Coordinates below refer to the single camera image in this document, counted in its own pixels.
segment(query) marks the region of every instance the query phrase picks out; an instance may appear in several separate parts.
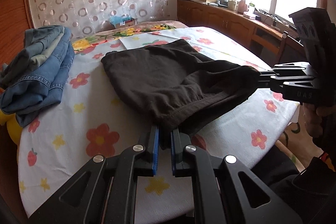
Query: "human hand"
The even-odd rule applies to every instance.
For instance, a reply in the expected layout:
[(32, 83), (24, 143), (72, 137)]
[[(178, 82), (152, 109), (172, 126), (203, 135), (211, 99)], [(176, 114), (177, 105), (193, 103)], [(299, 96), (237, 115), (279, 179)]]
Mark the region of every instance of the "human hand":
[(336, 105), (332, 107), (318, 107), (315, 109), (314, 105), (303, 104), (304, 111), (304, 126), (307, 133), (313, 138), (317, 138), (322, 135), (322, 117), (328, 116), (336, 112)]

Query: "silver rivet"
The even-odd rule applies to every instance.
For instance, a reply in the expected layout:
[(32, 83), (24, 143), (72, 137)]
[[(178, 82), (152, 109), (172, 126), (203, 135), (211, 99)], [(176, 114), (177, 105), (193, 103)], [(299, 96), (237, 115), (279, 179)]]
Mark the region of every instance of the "silver rivet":
[(230, 164), (234, 164), (237, 161), (237, 158), (235, 156), (229, 155), (225, 157), (225, 160)]
[(188, 151), (188, 152), (195, 152), (196, 151), (196, 147), (194, 145), (187, 145), (185, 147), (185, 149)]
[(102, 155), (96, 155), (93, 157), (93, 161), (95, 163), (99, 163), (99, 162), (102, 162), (104, 160), (104, 157)]
[(143, 150), (143, 146), (141, 144), (136, 144), (133, 146), (133, 150), (136, 152), (140, 152)]

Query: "strawberry print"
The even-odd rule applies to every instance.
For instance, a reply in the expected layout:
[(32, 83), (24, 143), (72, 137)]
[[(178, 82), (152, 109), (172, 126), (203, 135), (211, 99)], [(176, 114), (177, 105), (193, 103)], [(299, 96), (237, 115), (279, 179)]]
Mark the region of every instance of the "strawberry print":
[(200, 51), (202, 50), (202, 48), (199, 47), (199, 46), (193, 46), (193, 48), (194, 48), (196, 51), (198, 51), (198, 52), (200, 52)]
[(205, 45), (211, 45), (211, 44), (213, 44), (213, 42), (210, 39), (207, 39), (207, 38), (200, 38), (200, 39), (198, 39), (198, 42), (199, 43), (203, 43)]
[(86, 138), (90, 141), (86, 147), (86, 154), (89, 157), (95, 155), (103, 155), (104, 157), (112, 157), (115, 153), (113, 145), (118, 142), (118, 132), (111, 131), (107, 123), (103, 123), (97, 128), (89, 129)]
[(250, 67), (255, 68), (255, 69), (258, 69), (258, 68), (259, 68), (258, 65), (253, 64), (253, 63), (251, 63), (251, 62), (249, 62), (249, 61), (245, 61), (245, 62), (244, 62), (244, 66), (250, 66)]
[(284, 101), (284, 99), (282, 98), (282, 94), (281, 93), (273, 92), (273, 97), (275, 99), (277, 99), (278, 101), (280, 101), (280, 102)]
[(104, 56), (103, 53), (95, 54), (92, 59), (100, 59), (102, 56)]
[(266, 108), (269, 111), (272, 111), (273, 113), (275, 113), (275, 110), (277, 109), (277, 106), (274, 104), (274, 102), (272, 100), (264, 100), (264, 103), (266, 104)]
[(38, 117), (36, 117), (29, 125), (28, 132), (34, 133), (40, 125)]
[(121, 42), (112, 44), (110, 47), (111, 47), (111, 48), (117, 48), (117, 47), (119, 47), (119, 46), (121, 46)]
[(96, 46), (88, 47), (88, 48), (86, 48), (84, 50), (81, 50), (78, 53), (80, 53), (81, 55), (86, 55), (86, 54), (92, 52), (95, 48), (96, 48)]
[(207, 150), (207, 145), (205, 143), (205, 140), (200, 135), (196, 134), (195, 136), (192, 136), (191, 137), (191, 144), (195, 145), (195, 146), (198, 146), (198, 147), (200, 147), (204, 150)]
[(31, 166), (34, 166), (36, 161), (37, 161), (37, 153), (34, 152), (34, 149), (32, 148), (29, 153), (28, 153), (28, 157), (27, 157), (27, 160), (28, 160), (28, 165), (31, 167)]
[(90, 77), (90, 74), (85, 74), (81, 72), (80, 74), (77, 75), (76, 78), (72, 79), (70, 81), (70, 85), (72, 85), (73, 89), (78, 88), (81, 85), (86, 85), (87, 84), (87, 78)]
[(164, 41), (164, 40), (154, 40), (153, 42), (151, 43), (144, 43), (142, 44), (143, 46), (148, 46), (148, 45), (164, 45), (164, 44), (168, 44), (168, 41)]
[(256, 132), (251, 133), (252, 138), (252, 145), (257, 147), (259, 146), (262, 150), (265, 149), (266, 145), (265, 142), (267, 141), (267, 137), (263, 135), (260, 129), (258, 129)]

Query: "stack of folded clothes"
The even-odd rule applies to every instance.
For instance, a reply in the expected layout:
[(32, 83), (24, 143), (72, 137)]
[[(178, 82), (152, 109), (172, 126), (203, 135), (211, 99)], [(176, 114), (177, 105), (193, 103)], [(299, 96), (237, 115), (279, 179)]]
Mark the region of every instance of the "stack of folded clothes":
[(25, 32), (24, 49), (0, 72), (3, 114), (16, 114), (22, 128), (38, 114), (61, 102), (74, 58), (71, 31), (53, 25)]

